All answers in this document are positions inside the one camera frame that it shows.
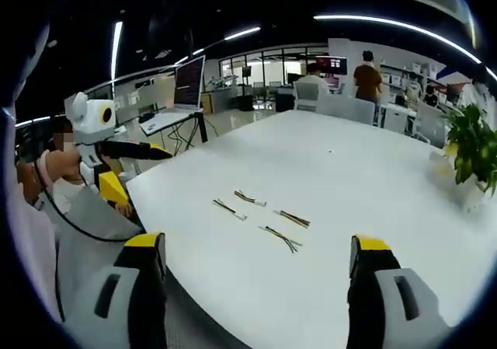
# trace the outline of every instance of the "potted plant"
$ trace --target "potted plant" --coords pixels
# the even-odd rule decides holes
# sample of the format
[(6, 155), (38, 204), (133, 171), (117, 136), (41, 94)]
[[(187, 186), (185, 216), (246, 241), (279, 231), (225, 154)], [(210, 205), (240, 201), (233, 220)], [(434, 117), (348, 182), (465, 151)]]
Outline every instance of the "potted plant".
[(478, 208), (497, 188), (497, 131), (471, 104), (446, 115), (451, 126), (448, 149), (455, 153), (456, 197), (466, 211)]

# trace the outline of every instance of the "monitor screen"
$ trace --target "monitor screen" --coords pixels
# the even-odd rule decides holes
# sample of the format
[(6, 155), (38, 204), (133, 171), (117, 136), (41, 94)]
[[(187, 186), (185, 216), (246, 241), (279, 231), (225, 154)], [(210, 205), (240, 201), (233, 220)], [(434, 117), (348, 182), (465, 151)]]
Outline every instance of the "monitor screen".
[(297, 73), (288, 73), (288, 85), (293, 85), (295, 81), (304, 77), (304, 75), (299, 75)]
[(174, 104), (200, 105), (200, 84), (205, 56), (189, 61), (176, 69)]
[(252, 75), (252, 67), (243, 67), (242, 68), (242, 77), (250, 77)]
[(347, 58), (336, 56), (317, 56), (316, 64), (321, 73), (347, 75)]

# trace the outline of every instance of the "glass window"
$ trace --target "glass window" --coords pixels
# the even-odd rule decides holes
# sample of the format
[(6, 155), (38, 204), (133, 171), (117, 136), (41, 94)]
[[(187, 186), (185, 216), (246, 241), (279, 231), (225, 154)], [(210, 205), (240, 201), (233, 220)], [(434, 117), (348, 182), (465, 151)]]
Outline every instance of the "glass window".
[(264, 51), (264, 78), (265, 86), (283, 84), (283, 50)]
[(242, 77), (242, 68), (245, 67), (245, 56), (239, 56), (238, 58), (233, 58), (233, 75), (238, 76), (236, 78), (236, 83), (241, 84), (244, 83), (244, 79)]
[(221, 62), (221, 74), (223, 77), (233, 75), (233, 68), (231, 67), (231, 59), (223, 60)]
[(305, 75), (306, 72), (306, 63), (305, 63), (305, 48), (285, 48), (283, 49), (284, 66), (285, 73), (283, 79), (285, 83), (288, 83), (288, 74), (295, 75)]
[(251, 67), (248, 84), (254, 87), (264, 86), (264, 73), (262, 72), (262, 52), (247, 55), (247, 65)]

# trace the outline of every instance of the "computer monitor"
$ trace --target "computer monitor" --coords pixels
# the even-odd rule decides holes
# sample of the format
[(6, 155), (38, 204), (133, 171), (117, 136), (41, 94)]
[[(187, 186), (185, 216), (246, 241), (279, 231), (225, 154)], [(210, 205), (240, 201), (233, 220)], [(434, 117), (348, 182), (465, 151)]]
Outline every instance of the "computer monitor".
[(347, 58), (338, 56), (316, 56), (316, 65), (321, 73), (347, 75)]
[(249, 65), (248, 67), (242, 68), (242, 77), (250, 77), (252, 75), (252, 67)]
[(447, 101), (452, 104), (457, 104), (459, 101), (459, 96), (461, 96), (461, 91), (454, 85), (447, 85)]
[(298, 79), (301, 79), (302, 77), (304, 77), (304, 75), (299, 75), (297, 73), (288, 73), (288, 85), (293, 85), (295, 81), (298, 81)]
[(176, 69), (175, 106), (200, 108), (200, 84), (203, 77), (205, 55), (193, 59)]

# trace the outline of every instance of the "black ceiling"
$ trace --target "black ceiling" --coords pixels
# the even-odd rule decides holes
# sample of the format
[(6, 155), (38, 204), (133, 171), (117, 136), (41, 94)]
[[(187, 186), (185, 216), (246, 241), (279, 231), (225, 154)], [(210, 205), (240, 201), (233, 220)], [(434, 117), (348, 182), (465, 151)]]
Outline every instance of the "black ceiling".
[[(482, 0), (467, 0), (483, 31), (491, 26)], [(424, 54), (464, 72), (467, 58), (432, 39), (389, 26), (358, 22), (319, 22), (319, 13), (381, 16), (433, 30), (471, 47), (462, 24), (437, 9), (412, 0), (64, 0), (50, 20), (49, 41), (38, 67), (19, 98), (18, 119), (44, 116), (63, 109), (62, 100), (110, 78), (113, 24), (123, 21), (116, 76), (172, 64), (191, 48), (208, 47), (226, 34), (250, 26), (259, 33), (220, 42), (206, 50), (208, 58), (279, 44), (325, 42), (329, 37), (388, 44)], [(495, 41), (487, 36), (485, 42)], [(482, 45), (478, 56), (487, 65), (497, 62), (492, 47)], [(155, 59), (163, 51), (165, 57)], [(50, 102), (39, 102), (40, 94)]]

